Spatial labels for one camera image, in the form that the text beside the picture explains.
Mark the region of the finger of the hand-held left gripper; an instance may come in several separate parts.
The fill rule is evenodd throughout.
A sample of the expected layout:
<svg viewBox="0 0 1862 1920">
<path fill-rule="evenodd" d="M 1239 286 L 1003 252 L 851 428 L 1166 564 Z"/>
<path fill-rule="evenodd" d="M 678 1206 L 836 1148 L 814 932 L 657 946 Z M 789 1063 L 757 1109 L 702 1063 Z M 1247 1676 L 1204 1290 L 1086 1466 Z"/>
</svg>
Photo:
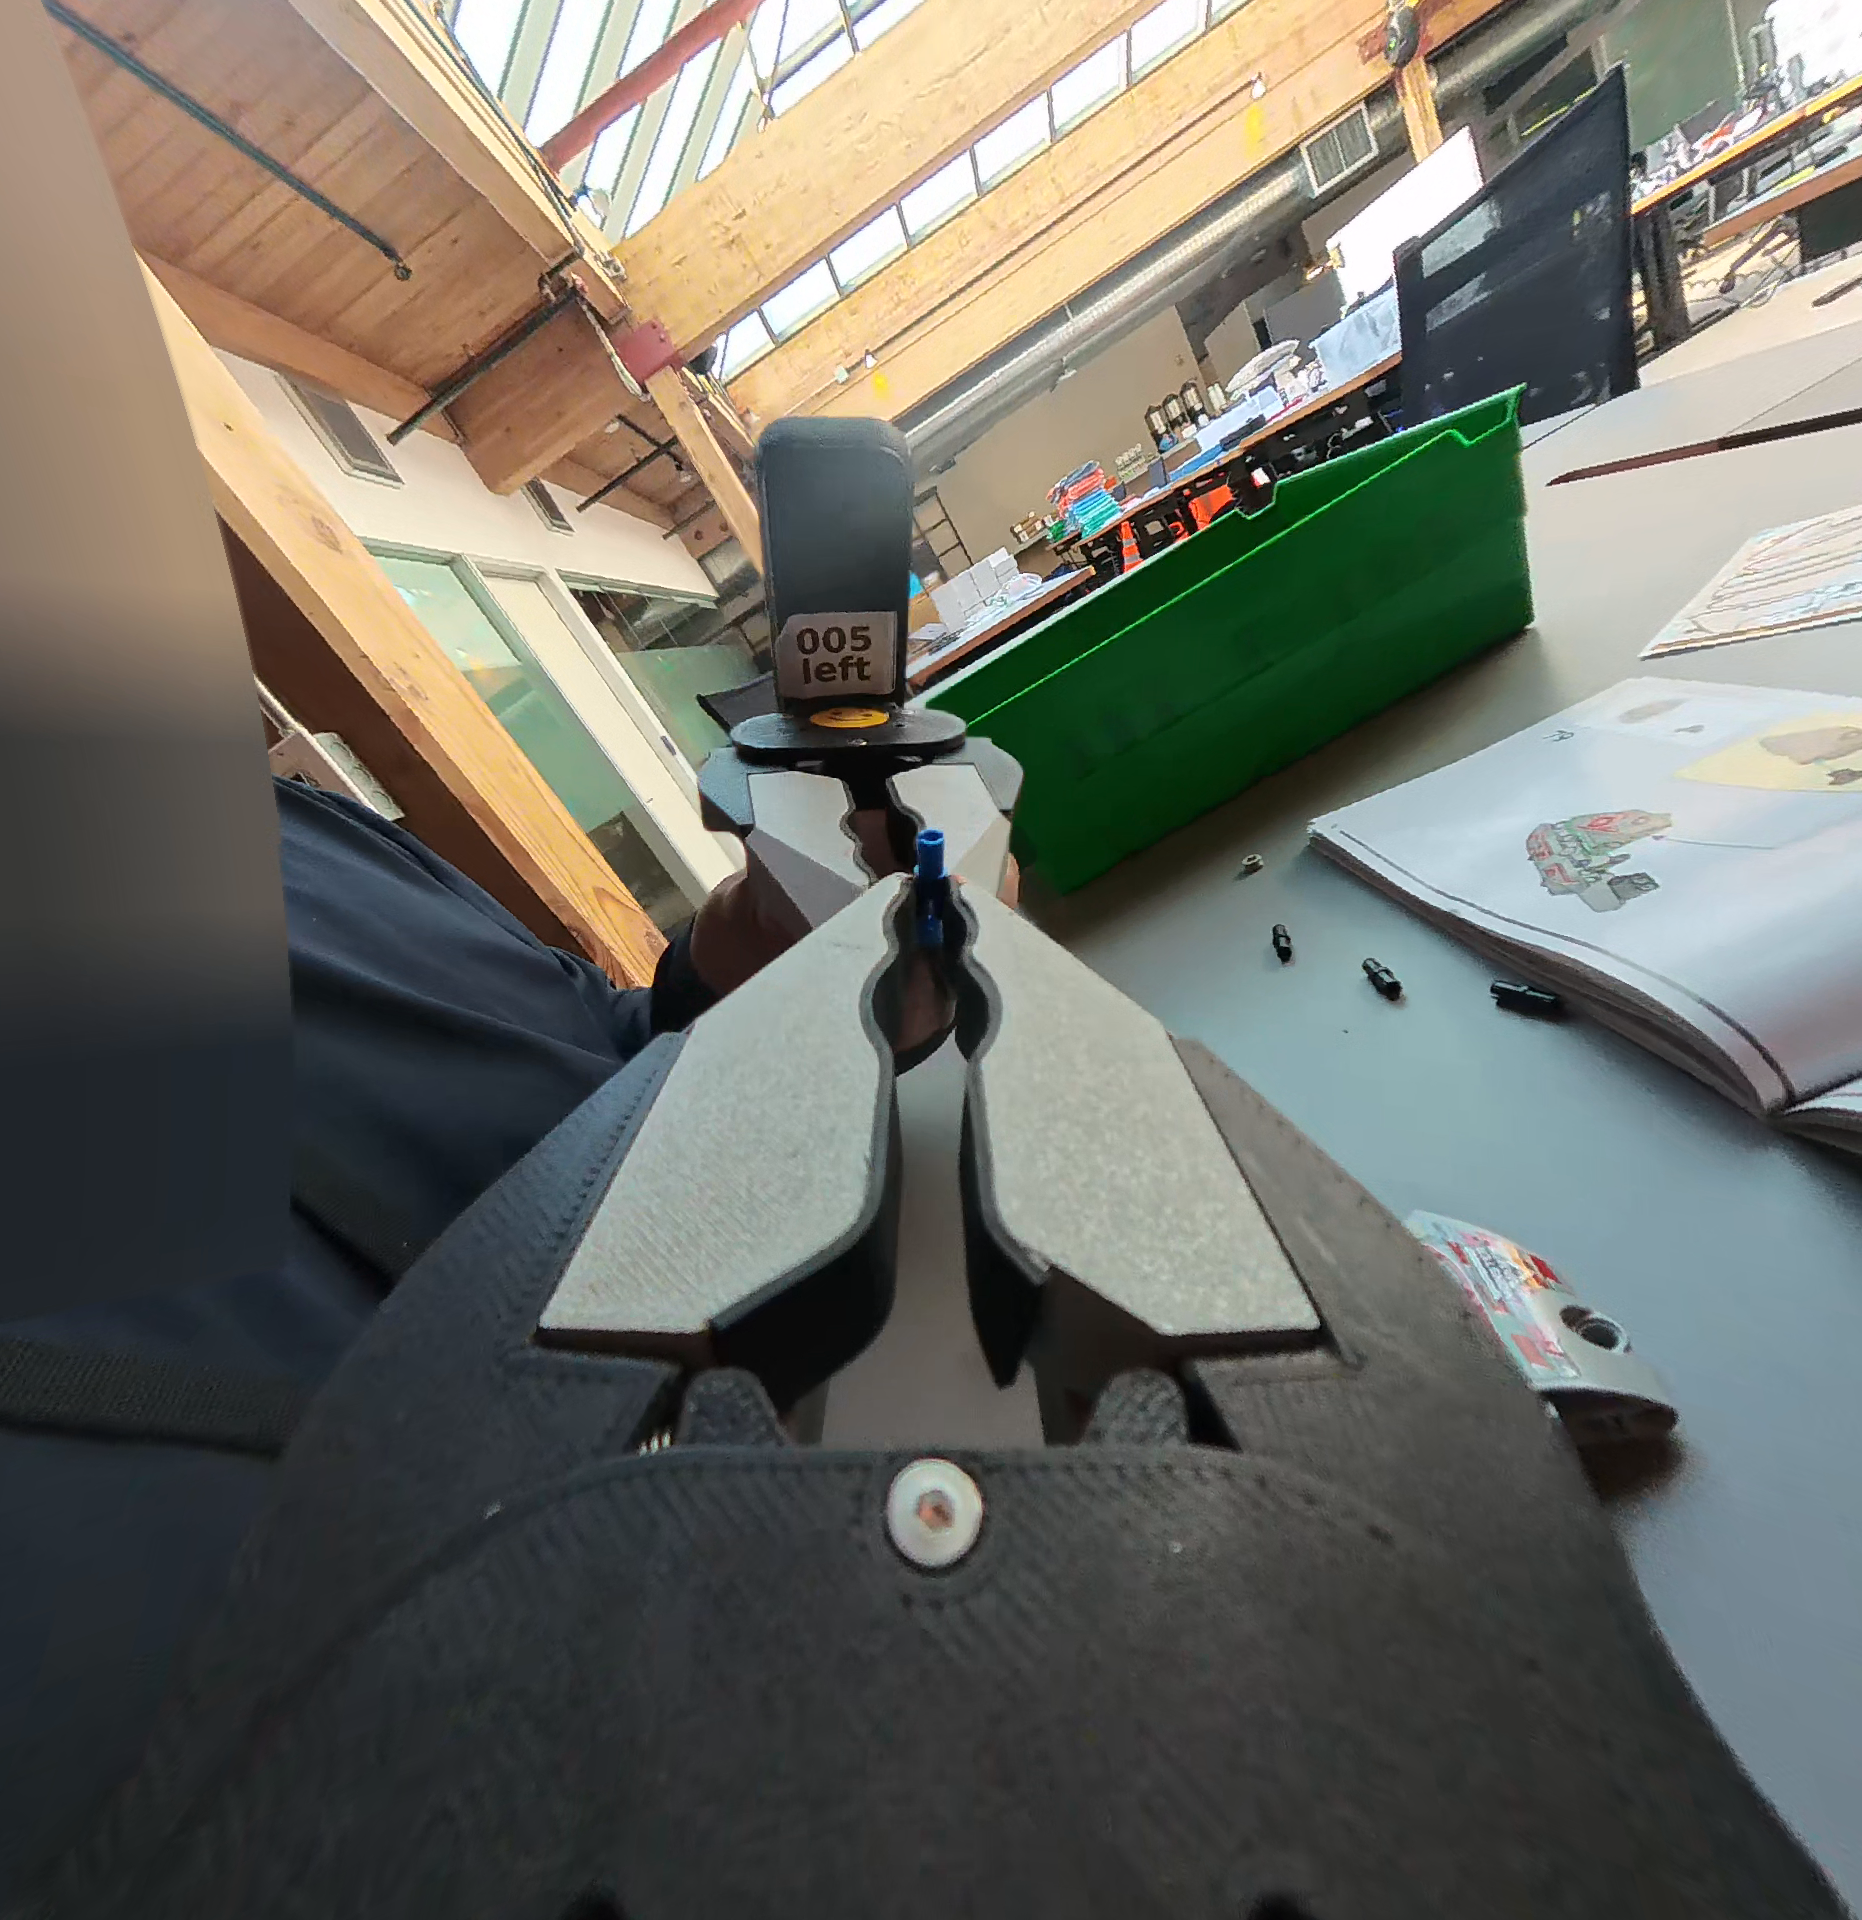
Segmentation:
<svg viewBox="0 0 1862 1920">
<path fill-rule="evenodd" d="M 914 872 L 918 837 L 927 830 L 944 835 L 946 875 L 1016 908 L 1012 817 L 972 761 L 928 761 L 888 778 L 888 852 L 897 875 Z"/>
<path fill-rule="evenodd" d="M 751 769 L 747 799 L 750 875 L 765 888 L 782 932 L 810 934 L 873 888 L 842 781 L 801 769 Z"/>
</svg>

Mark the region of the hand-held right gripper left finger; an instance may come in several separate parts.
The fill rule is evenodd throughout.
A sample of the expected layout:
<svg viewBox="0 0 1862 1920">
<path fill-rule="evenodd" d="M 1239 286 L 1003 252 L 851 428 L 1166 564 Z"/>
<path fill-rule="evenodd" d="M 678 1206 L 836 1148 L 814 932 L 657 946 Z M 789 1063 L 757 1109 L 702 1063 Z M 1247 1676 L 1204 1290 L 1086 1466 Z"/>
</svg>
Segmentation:
<svg viewBox="0 0 1862 1920">
<path fill-rule="evenodd" d="M 685 1036 L 536 1332 L 614 1355 L 856 1355 L 886 1315 L 890 877 Z"/>
</svg>

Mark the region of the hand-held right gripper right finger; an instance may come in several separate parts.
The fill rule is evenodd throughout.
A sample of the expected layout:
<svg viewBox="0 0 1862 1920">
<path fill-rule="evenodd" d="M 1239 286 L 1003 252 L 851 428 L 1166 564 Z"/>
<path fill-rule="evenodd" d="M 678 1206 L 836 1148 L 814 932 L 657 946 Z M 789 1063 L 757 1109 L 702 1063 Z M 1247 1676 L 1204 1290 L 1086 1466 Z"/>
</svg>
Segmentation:
<svg viewBox="0 0 1862 1920">
<path fill-rule="evenodd" d="M 1306 1348 L 1318 1310 L 1166 1026 L 968 883 L 967 1291 L 1000 1385 Z"/>
</svg>

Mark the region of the person's left forearm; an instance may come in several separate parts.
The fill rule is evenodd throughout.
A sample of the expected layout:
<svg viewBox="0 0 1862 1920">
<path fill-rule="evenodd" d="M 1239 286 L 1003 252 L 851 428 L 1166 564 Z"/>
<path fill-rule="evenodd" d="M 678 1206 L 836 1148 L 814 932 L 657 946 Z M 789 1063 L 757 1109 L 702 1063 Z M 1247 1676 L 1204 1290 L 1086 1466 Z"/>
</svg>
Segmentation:
<svg viewBox="0 0 1862 1920">
<path fill-rule="evenodd" d="M 364 803 L 284 778 L 271 794 L 309 1116 L 420 1140 L 430 1160 L 483 1132 L 534 1142 L 718 1001 L 689 936 L 650 984 L 618 990 Z"/>
</svg>

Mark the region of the grey lego panel red stickers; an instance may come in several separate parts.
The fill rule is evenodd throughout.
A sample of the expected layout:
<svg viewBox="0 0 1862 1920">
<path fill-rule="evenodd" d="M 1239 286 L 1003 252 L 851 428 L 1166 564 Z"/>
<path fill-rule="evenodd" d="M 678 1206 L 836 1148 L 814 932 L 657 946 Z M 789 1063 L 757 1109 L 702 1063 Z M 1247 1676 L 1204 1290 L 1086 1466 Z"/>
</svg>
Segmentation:
<svg viewBox="0 0 1862 1920">
<path fill-rule="evenodd" d="M 1448 1215 L 1406 1212 L 1402 1223 L 1579 1451 L 1647 1447 L 1673 1434 L 1678 1412 L 1657 1369 L 1623 1325 L 1592 1310 L 1548 1262 Z"/>
</svg>

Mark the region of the open lego instruction booklet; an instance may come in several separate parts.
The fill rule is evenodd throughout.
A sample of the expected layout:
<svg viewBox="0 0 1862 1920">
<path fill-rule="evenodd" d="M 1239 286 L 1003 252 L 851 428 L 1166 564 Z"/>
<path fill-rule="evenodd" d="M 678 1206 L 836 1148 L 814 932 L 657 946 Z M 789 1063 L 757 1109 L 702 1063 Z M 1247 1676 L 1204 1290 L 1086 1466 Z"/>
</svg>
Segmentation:
<svg viewBox="0 0 1862 1920">
<path fill-rule="evenodd" d="M 1862 1158 L 1862 696 L 1628 680 L 1329 813 L 1309 842 Z"/>
</svg>

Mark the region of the person's left hand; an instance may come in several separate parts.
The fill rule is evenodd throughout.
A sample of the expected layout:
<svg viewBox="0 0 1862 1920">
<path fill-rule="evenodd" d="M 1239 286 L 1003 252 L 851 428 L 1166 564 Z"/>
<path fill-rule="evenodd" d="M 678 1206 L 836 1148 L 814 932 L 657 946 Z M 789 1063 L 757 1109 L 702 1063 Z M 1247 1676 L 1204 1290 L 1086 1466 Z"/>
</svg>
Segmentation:
<svg viewBox="0 0 1862 1920">
<path fill-rule="evenodd" d="M 744 837 L 742 872 L 728 877 L 695 914 L 689 961 L 716 996 L 729 996 L 812 929 L 769 869 L 769 847 L 762 830 Z M 944 973 L 918 950 L 908 951 L 888 1014 L 896 1069 L 914 1071 L 928 1060 L 951 1036 L 952 1023 L 954 997 Z"/>
</svg>

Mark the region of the glass door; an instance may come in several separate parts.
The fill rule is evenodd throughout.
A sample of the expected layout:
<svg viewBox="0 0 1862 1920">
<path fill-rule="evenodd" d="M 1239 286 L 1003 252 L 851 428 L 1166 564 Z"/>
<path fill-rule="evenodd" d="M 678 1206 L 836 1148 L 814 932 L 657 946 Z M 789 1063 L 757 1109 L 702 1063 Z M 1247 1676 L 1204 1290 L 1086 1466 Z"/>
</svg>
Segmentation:
<svg viewBox="0 0 1862 1920">
<path fill-rule="evenodd" d="M 648 918 L 685 925 L 742 859 L 702 827 L 678 742 L 560 574 L 400 543 L 368 554 Z"/>
</svg>

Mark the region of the green plastic bin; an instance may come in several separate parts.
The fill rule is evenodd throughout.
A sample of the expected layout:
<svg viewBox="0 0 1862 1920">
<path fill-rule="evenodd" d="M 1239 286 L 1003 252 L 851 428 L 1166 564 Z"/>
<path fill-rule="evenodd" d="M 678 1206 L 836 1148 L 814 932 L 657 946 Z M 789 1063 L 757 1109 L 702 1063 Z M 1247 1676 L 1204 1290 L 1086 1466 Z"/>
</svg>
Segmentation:
<svg viewBox="0 0 1862 1920">
<path fill-rule="evenodd" d="M 1523 393 L 1283 479 L 925 693 L 1022 766 L 1019 865 L 1077 891 L 1522 636 Z"/>
</svg>

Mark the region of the long wooden workbench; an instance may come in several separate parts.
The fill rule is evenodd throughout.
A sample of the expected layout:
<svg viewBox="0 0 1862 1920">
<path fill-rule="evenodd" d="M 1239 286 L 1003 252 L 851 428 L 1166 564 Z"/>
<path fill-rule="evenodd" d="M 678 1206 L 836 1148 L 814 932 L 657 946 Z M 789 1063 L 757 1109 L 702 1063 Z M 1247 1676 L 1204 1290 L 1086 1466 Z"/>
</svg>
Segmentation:
<svg viewBox="0 0 1862 1920">
<path fill-rule="evenodd" d="M 1190 537 L 1199 532 L 1190 503 L 1225 486 L 1231 466 L 1250 464 L 1252 470 L 1264 470 L 1274 479 L 1285 475 L 1288 470 L 1303 464 L 1312 451 L 1326 458 L 1329 443 L 1338 434 L 1362 430 L 1366 422 L 1376 422 L 1391 409 L 1402 407 L 1399 366 L 1402 356 L 1389 354 L 1341 385 L 1326 388 L 1287 407 L 1278 418 L 1254 422 L 1236 440 L 1218 444 L 1171 473 L 1163 486 L 1139 493 L 1134 500 L 1124 500 L 1118 515 L 1095 541 L 1120 541 L 1118 529 L 1131 525 L 1139 515 L 1173 525 L 1173 543 Z M 1019 639 L 1069 599 L 1107 586 L 1115 580 L 1116 574 L 1096 574 L 1090 564 L 1079 564 L 1065 583 L 1042 588 L 1027 607 L 1015 609 L 975 638 L 941 646 L 911 665 L 914 700 L 925 702 L 933 685 L 967 671 L 987 653 Z"/>
</svg>

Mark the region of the thin printed leaflet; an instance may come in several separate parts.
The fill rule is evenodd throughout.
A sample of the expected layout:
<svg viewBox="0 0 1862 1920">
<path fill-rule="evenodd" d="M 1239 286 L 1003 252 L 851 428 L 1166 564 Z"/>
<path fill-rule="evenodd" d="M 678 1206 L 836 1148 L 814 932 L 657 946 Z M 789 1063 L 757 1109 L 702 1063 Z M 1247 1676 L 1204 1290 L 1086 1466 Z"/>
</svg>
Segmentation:
<svg viewBox="0 0 1862 1920">
<path fill-rule="evenodd" d="M 1668 660 L 1862 619 L 1862 503 L 1755 536 L 1638 660 Z"/>
</svg>

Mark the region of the wooden desk with equipment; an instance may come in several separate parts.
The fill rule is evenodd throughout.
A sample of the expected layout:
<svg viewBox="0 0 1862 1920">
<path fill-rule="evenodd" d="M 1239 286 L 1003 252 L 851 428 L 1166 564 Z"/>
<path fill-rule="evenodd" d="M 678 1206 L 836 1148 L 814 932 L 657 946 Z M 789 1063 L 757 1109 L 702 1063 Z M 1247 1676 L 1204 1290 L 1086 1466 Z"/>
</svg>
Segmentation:
<svg viewBox="0 0 1862 1920">
<path fill-rule="evenodd" d="M 1701 157 L 1633 200 L 1632 266 L 1652 354 L 1694 333 L 1688 252 L 1710 252 L 1749 230 L 1743 216 L 1763 200 L 1817 177 L 1814 159 L 1831 162 L 1825 171 L 1832 172 L 1839 156 L 1858 147 L 1839 136 L 1862 136 L 1862 72 L 1766 120 L 1745 112 L 1721 130 L 1725 137 L 1711 136 Z"/>
</svg>

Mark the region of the silver ventilation duct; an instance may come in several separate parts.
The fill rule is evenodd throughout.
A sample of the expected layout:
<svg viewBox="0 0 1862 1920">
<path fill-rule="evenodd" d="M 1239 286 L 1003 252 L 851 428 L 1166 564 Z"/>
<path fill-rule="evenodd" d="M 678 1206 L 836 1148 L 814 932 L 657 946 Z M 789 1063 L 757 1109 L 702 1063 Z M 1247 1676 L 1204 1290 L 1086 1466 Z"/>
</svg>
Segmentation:
<svg viewBox="0 0 1862 1920">
<path fill-rule="evenodd" d="M 1040 324 L 902 416 L 920 479 L 944 471 L 990 428 L 1139 324 L 1266 252 L 1318 204 L 1406 149 L 1402 109 L 1373 93 L 1288 156 L 1263 166 L 1163 239 L 1069 296 Z"/>
</svg>

